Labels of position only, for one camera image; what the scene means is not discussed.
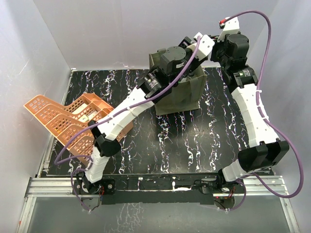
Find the olive green canvas bag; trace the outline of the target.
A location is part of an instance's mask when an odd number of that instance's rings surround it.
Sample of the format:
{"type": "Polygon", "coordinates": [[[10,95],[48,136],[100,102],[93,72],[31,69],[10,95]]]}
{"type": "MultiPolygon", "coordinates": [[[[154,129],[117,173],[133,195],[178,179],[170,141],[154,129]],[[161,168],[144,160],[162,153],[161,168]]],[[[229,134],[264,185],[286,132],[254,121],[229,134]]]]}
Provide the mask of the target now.
{"type": "MultiPolygon", "coordinates": [[[[180,46],[169,47],[149,54],[149,71],[143,78],[149,99],[164,90],[186,65],[193,51],[180,46]]],[[[199,100],[207,80],[201,62],[194,58],[179,80],[163,95],[153,100],[158,116],[199,108],[199,100]]]]}

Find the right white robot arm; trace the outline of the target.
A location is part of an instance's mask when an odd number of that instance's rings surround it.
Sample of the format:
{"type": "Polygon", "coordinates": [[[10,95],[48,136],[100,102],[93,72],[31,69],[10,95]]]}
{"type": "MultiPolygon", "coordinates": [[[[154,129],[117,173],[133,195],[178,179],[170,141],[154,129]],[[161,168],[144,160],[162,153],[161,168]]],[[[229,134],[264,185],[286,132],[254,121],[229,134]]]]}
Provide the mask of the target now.
{"type": "Polygon", "coordinates": [[[258,79],[255,71],[246,64],[249,40],[241,33],[226,34],[215,42],[211,60],[222,68],[223,80],[237,103],[248,133],[247,149],[238,158],[219,171],[223,183],[233,183],[252,172],[277,165],[289,150],[289,144],[281,141],[277,133],[266,123],[268,119],[258,111],[262,102],[256,100],[258,79]]]}

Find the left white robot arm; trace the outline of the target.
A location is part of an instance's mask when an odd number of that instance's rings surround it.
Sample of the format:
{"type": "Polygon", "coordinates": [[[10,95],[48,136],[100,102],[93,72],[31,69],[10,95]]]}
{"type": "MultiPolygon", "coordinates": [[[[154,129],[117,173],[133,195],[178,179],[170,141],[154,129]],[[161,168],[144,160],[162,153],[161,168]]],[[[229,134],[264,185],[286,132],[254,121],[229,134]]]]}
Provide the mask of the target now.
{"type": "Polygon", "coordinates": [[[110,157],[121,150],[119,134],[141,113],[151,107],[162,116],[199,108],[206,81],[201,63],[210,54],[214,41],[198,33],[194,39],[149,55],[150,69],[130,94],[111,113],[88,123],[94,142],[90,164],[79,185],[90,194],[107,193],[111,183],[102,183],[110,157]]]}

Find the orange plastic basket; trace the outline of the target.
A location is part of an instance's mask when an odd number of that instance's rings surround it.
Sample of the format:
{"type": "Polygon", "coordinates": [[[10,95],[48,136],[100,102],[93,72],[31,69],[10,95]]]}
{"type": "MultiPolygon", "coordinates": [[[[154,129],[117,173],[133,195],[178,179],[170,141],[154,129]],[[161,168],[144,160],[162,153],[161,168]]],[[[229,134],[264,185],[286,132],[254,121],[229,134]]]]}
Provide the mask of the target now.
{"type": "MultiPolygon", "coordinates": [[[[37,95],[24,104],[24,107],[63,145],[73,136],[86,128],[91,120],[98,121],[114,109],[94,93],[84,93],[73,103],[63,106],[43,95],[37,95]]],[[[133,128],[129,123],[117,136],[122,138],[133,128]]],[[[79,135],[68,146],[73,155],[90,156],[93,151],[94,137],[90,130],[79,135]]]]}

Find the aluminium frame rail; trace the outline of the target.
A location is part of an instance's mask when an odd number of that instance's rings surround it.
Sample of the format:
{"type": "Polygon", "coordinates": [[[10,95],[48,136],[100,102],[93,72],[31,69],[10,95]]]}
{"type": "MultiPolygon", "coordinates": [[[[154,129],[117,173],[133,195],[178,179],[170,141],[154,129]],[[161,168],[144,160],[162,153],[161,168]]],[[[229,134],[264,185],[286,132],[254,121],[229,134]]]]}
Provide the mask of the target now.
{"type": "Polygon", "coordinates": [[[278,193],[290,232],[298,233],[299,227],[288,200],[288,190],[282,176],[247,175],[237,181],[216,187],[216,174],[128,174],[104,175],[98,184],[87,190],[81,177],[31,178],[17,232],[27,232],[38,197],[101,198],[100,204],[117,203],[186,203],[194,197],[269,196],[278,193]]]}

